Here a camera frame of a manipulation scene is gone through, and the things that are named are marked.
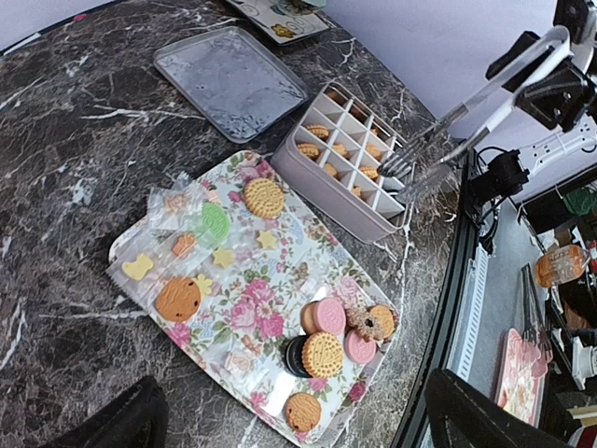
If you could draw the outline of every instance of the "gray tray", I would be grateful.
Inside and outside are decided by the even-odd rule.
[[[299,77],[235,26],[159,49],[154,64],[234,143],[248,142],[309,98]]]

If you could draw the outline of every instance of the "plastic tray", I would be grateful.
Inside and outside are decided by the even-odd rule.
[[[309,97],[299,77],[235,26],[159,49],[154,64],[234,143],[248,142]]]
[[[326,126],[329,130],[327,140],[310,133],[306,127],[311,124]],[[301,143],[319,148],[316,161],[300,153],[297,145]],[[339,143],[348,151],[347,158],[332,149]],[[372,181],[361,173],[360,168],[377,169],[404,143],[405,140],[366,105],[340,84],[332,82],[321,90],[297,127],[272,156],[271,165],[295,191],[356,238],[372,243],[403,225],[407,207],[388,191],[403,189],[404,184],[395,177],[381,175]],[[382,152],[380,161],[367,153],[367,145]],[[338,179],[324,171],[327,163],[336,168]],[[353,187],[361,189],[360,198],[352,193]]]
[[[285,209],[276,219],[255,217],[242,200],[246,182],[260,176],[272,178],[285,193]],[[228,268],[215,266],[208,257],[191,275],[204,274],[213,284],[201,298],[199,312],[185,323],[165,321],[155,309],[151,294],[133,299],[194,362],[284,437],[303,447],[331,447],[365,395],[400,326],[393,337],[380,343],[367,365],[356,365],[344,357],[341,372],[332,378],[297,378],[286,370],[282,353],[288,341],[304,334],[300,311],[310,301],[325,296],[335,297],[345,306],[383,304],[397,315],[396,308],[311,209],[257,154],[241,151],[196,182],[209,190],[210,200],[220,202],[229,216],[229,237],[223,245],[233,240],[242,241],[245,247],[235,248],[235,261]],[[255,242],[257,229],[272,232],[277,238],[274,249],[249,247]],[[147,231],[146,218],[112,244],[110,262],[127,250],[128,242],[140,231]],[[255,301],[259,308],[253,315],[249,312]],[[267,305],[267,316],[262,314],[263,305]],[[236,322],[242,309],[241,314],[252,315],[253,320]],[[266,317],[270,320],[267,327],[258,322]],[[243,377],[225,367],[229,353],[252,358],[252,366]],[[314,395],[322,405],[320,423],[309,433],[293,432],[285,421],[284,404],[297,392]]]

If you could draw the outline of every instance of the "black marble countertop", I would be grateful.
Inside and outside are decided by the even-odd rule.
[[[131,0],[0,60],[0,446],[49,441],[146,374],[170,405],[169,447],[289,445],[104,273],[109,246],[145,213],[150,187],[169,187],[183,170],[200,175],[242,148],[270,153],[300,117],[237,146],[154,69],[156,49],[231,24],[268,45],[313,93],[335,79],[405,137],[431,119],[343,30],[277,48],[219,2]],[[379,245],[316,212],[402,314],[337,446],[387,446],[396,432],[441,290],[456,199],[419,203],[406,228]]]

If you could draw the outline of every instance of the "bottle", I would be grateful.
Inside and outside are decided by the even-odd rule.
[[[537,282],[542,287],[555,287],[576,280],[590,260],[589,252],[579,245],[560,247],[537,261]]]

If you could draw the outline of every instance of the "pink cookie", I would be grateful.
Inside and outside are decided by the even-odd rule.
[[[344,340],[344,349],[348,358],[357,364],[367,364],[373,357],[377,350],[377,344],[371,340],[369,342],[361,338],[356,331],[351,329]]]
[[[323,299],[312,310],[313,321],[321,331],[335,336],[342,334],[346,327],[344,307],[336,299]]]

